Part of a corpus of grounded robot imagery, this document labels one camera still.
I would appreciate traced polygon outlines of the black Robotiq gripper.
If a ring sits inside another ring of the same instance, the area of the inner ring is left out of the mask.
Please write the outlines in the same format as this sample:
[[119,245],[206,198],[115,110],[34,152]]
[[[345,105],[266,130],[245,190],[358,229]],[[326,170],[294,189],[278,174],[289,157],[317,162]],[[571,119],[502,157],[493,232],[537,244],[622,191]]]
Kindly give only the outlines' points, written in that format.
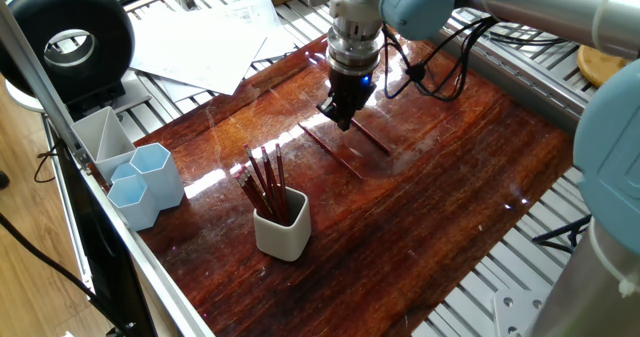
[[361,76],[347,75],[331,69],[329,97],[317,104],[316,108],[332,120],[342,131],[347,131],[351,120],[362,122],[373,111],[370,102],[376,84],[372,74]]

